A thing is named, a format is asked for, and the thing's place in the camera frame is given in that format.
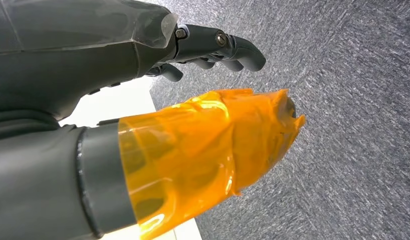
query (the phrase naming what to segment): orange wrap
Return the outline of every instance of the orange wrap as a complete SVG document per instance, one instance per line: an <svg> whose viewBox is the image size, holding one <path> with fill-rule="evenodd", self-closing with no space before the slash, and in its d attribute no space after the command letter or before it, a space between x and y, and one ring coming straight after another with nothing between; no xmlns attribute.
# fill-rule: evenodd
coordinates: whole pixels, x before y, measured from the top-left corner
<svg viewBox="0 0 410 240"><path fill-rule="evenodd" d="M256 182L293 143L287 90L211 91L119 121L128 192L141 238L157 237Z"/></svg>

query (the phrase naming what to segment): gray carpet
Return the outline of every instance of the gray carpet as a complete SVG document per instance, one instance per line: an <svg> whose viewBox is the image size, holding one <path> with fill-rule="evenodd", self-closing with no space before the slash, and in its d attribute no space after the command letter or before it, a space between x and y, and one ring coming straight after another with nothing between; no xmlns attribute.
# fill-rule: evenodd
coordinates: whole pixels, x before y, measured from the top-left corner
<svg viewBox="0 0 410 240"><path fill-rule="evenodd" d="M260 72L181 66L162 108L212 89L289 88L308 122L258 183L197 218L204 240L410 239L410 1L161 0L251 40Z"/></svg>

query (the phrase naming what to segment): gray plastic casing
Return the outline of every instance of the gray plastic casing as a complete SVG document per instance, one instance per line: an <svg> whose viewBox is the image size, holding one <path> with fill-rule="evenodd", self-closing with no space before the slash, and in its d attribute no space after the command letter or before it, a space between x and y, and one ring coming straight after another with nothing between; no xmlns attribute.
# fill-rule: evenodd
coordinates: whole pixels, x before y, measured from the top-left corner
<svg viewBox="0 0 410 240"><path fill-rule="evenodd" d="M0 139L0 240L90 240L135 224L117 126Z"/></svg>

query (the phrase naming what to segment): orange plastic film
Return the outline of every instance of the orange plastic film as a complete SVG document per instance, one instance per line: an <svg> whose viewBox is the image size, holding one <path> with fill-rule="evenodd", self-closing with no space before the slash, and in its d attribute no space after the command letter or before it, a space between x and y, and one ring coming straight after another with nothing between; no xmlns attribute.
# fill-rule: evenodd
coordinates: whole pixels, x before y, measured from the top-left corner
<svg viewBox="0 0 410 240"><path fill-rule="evenodd" d="M126 183L141 238L157 237L253 184L293 143L287 90L211 91L119 121Z"/></svg>

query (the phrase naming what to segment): wrapped robotic hand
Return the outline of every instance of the wrapped robotic hand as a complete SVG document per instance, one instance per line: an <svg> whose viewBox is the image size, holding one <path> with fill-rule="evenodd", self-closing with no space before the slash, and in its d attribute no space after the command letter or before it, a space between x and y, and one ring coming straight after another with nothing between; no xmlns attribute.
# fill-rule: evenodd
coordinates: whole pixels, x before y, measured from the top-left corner
<svg viewBox="0 0 410 240"><path fill-rule="evenodd" d="M121 161L142 239L153 239L255 183L305 123L286 90L211 91L119 120Z"/></svg>

